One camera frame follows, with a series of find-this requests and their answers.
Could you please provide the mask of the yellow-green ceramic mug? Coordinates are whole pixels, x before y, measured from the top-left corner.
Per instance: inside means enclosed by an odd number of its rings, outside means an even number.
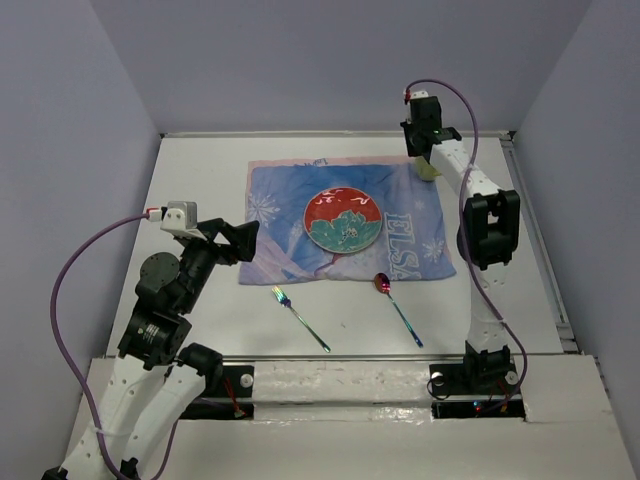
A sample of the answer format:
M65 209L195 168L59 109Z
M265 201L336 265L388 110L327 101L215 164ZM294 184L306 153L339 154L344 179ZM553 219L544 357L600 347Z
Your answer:
M441 175L424 157L415 157L414 166L417 175L424 182L434 182Z

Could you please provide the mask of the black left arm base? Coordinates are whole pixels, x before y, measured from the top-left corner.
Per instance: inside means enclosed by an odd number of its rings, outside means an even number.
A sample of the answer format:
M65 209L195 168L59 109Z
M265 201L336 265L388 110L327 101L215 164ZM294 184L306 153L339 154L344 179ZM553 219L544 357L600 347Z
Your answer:
M181 420L236 421L254 416L254 366L225 365L222 376L208 380L205 390L181 414Z

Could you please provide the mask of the iridescent rainbow metal spoon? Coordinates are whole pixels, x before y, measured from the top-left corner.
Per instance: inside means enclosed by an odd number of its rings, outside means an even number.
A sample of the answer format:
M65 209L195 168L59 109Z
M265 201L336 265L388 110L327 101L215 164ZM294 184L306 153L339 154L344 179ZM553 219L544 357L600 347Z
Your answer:
M391 304L393 305L393 307L396 310L397 314L399 315L399 317L401 318L402 322L404 323L405 327L407 328L408 332L412 336L412 338L413 338L414 342L416 343L416 345L419 348L423 348L424 344L423 344L422 340L417 335L417 333L414 330L412 324L410 323L410 321L408 320L408 318L406 317L406 315L404 314L404 312L399 307L399 305L397 304L396 300L393 298L393 296L391 294L391 282L390 282L389 277L385 273L379 272L379 273L377 273L375 275L373 282L374 282L376 290L379 293L385 295L388 298L388 300L391 302Z

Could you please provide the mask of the blue Elsa cloth placemat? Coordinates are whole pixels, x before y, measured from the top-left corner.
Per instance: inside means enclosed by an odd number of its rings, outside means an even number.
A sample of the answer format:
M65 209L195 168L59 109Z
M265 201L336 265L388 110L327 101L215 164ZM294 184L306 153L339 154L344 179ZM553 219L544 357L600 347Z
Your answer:
M252 162L245 217L260 228L242 285L456 273L437 186L407 157Z

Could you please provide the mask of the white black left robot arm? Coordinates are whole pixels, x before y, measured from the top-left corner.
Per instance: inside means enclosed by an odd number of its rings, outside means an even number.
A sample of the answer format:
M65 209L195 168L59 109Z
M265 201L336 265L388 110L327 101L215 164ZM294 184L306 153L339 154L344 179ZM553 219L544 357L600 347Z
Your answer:
M150 209L143 219L160 222L182 246L181 255L155 253L140 267L137 301L117 346L118 355L100 400L64 345L57 320L62 282L50 300L54 339L78 380L91 419L64 462L46 479L138 479L160 442L173 441L179 418L200 395L224 378L220 353L186 345L193 310L213 268L252 261L259 222L232 226L222 219L198 222L177 208Z

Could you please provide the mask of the iridescent rainbow metal fork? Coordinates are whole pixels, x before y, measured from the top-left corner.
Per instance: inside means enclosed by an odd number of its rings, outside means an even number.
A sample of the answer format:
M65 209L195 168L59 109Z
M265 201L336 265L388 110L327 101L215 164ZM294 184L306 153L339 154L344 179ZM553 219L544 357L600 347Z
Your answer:
M325 353L330 353L330 346L315 332L315 330L308 324L308 322L297 312L293 307L292 301L284 290L279 286L274 286L271 289L275 299L284 308L288 309L294 317L304 326L308 333L315 339L315 341L321 346Z

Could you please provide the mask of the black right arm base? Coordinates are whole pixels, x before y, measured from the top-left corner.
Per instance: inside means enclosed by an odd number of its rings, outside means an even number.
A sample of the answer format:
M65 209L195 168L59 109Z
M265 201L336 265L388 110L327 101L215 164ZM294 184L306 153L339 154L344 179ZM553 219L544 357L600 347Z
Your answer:
M431 413L436 420L519 418L525 419L520 393L514 393L519 381L516 366L471 384L461 363L437 363L429 366L427 393L432 399Z

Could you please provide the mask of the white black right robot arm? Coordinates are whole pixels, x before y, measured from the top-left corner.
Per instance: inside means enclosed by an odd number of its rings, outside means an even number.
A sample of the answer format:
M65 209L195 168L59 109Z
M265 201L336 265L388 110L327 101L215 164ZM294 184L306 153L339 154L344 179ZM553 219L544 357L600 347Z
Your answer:
M490 395L513 389L518 380L509 333L490 299L504 286L507 266L519 243L520 197L492 181L467 152L462 137L442 121L437 97L425 91L404 97L407 118L401 123L408 155L431 167L458 195L457 248L471 282L470 327L465 352L457 363L430 368L430 389L438 400L451 396Z

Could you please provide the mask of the red teal floral plate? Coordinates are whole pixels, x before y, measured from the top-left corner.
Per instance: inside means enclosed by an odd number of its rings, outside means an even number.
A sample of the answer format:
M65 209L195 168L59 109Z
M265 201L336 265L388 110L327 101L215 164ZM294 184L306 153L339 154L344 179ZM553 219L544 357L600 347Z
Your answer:
M333 254L360 252L382 230L382 212L373 197L353 187L317 193L307 203L302 220L311 241Z

